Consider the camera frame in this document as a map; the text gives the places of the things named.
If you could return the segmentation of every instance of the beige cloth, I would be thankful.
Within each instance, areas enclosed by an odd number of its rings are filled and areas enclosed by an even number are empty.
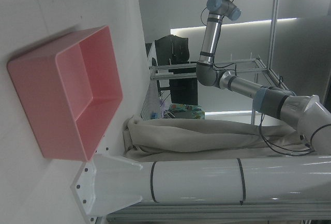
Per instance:
[[[289,126],[263,127],[273,143],[304,150]],[[228,121],[156,119],[134,116],[123,132],[126,157],[137,161],[197,160],[280,156],[264,143],[259,127]]]

